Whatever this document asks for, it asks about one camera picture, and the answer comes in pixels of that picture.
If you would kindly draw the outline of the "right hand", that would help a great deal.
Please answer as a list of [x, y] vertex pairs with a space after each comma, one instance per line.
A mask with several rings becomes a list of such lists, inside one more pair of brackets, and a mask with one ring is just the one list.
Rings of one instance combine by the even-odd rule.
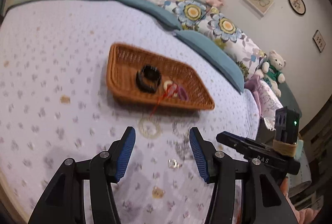
[[302, 209], [300, 211], [296, 210], [296, 208], [293, 206], [293, 204], [290, 201], [289, 196], [288, 196], [288, 177], [285, 177], [285, 179], [281, 183], [280, 190], [281, 190], [282, 194], [285, 196], [286, 201], [290, 205], [299, 224], [311, 223], [315, 219], [315, 217], [318, 215], [318, 213], [320, 212], [320, 209], [313, 210], [312, 208], [306, 208], [306, 209]]

